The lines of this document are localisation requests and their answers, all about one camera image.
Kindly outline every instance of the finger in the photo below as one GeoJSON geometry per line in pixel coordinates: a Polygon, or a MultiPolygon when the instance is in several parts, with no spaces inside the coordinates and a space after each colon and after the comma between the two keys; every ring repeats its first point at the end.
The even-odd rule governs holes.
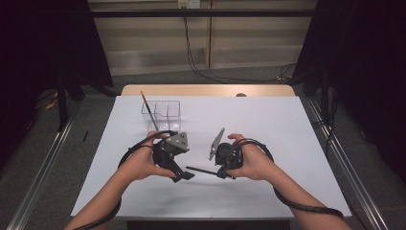
{"type": "Polygon", "coordinates": [[[233,177],[242,177],[242,170],[228,170],[227,174],[233,177]]]}
{"type": "MultiPolygon", "coordinates": [[[[148,137],[151,137],[151,136],[153,136],[153,135],[156,135],[156,133],[157,133],[158,131],[149,131],[148,132],[148,134],[147,134],[147,138],[148,137]]],[[[153,136],[153,137],[151,137],[151,138],[149,138],[147,141],[145,141],[145,143],[153,143],[153,141],[155,140],[155,139],[166,139],[166,138],[168,138],[168,136],[165,134],[165,133],[161,133],[161,134],[159,134],[159,135],[157,135],[157,136],[153,136]]]]}
{"type": "Polygon", "coordinates": [[[155,167],[154,174],[164,176],[164,177],[170,177],[170,178],[175,177],[174,172],[167,170],[167,169],[158,168],[158,167],[155,167]]]}
{"type": "Polygon", "coordinates": [[[235,139],[236,141],[244,139],[244,136],[242,136],[239,133],[232,133],[232,134],[228,135],[227,137],[228,137],[228,139],[235,139]]]}

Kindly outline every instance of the acrylic container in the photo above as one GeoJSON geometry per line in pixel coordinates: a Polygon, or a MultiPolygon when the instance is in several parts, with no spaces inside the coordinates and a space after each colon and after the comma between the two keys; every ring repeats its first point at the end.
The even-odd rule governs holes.
{"type": "Polygon", "coordinates": [[[148,131],[156,130],[157,128],[160,131],[181,130],[179,101],[147,101],[147,104],[149,106],[150,113],[145,103],[143,103],[141,113],[148,131]]]}

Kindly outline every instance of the wall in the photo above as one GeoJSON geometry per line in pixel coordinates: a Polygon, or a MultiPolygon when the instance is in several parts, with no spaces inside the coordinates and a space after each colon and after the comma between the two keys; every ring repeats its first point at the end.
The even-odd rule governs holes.
{"type": "MultiPolygon", "coordinates": [[[[316,0],[201,0],[213,9],[314,9],[316,0]]],[[[177,1],[89,0],[97,9],[176,9],[177,1]]],[[[96,18],[113,76],[190,69],[182,18],[96,18]]],[[[310,18],[188,18],[199,69],[296,62],[310,18]]]]}

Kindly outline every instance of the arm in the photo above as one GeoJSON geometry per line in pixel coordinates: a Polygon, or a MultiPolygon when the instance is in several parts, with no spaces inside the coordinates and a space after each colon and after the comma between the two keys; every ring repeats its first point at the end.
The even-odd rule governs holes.
{"type": "MultiPolygon", "coordinates": [[[[236,141],[243,138],[240,134],[229,135],[229,139],[236,141]]],[[[244,154],[243,166],[227,171],[229,175],[266,180],[290,201],[308,206],[326,207],[274,164],[257,146],[244,145],[242,151],[244,154]]],[[[296,209],[291,209],[291,211],[303,229],[350,229],[342,219],[333,215],[309,213],[296,209]]]]}
{"type": "Polygon", "coordinates": [[[150,148],[152,145],[153,139],[143,144],[143,146],[148,147],[142,147],[132,153],[65,229],[75,229],[105,217],[114,209],[128,185],[135,180],[141,180],[150,175],[175,177],[172,171],[155,166],[152,159],[152,148],[150,148]]]}

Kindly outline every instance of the forearm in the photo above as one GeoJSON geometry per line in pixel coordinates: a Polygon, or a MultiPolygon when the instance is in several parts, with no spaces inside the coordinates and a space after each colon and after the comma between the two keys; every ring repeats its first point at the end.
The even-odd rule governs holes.
{"type": "MultiPolygon", "coordinates": [[[[313,207],[326,207],[276,165],[268,171],[266,180],[292,202],[313,207]]],[[[310,213],[293,208],[291,211],[303,229],[350,229],[342,219],[334,215],[310,213]]]]}
{"type": "Polygon", "coordinates": [[[127,178],[116,171],[65,229],[75,229],[105,217],[117,205],[128,185],[127,178]]]}

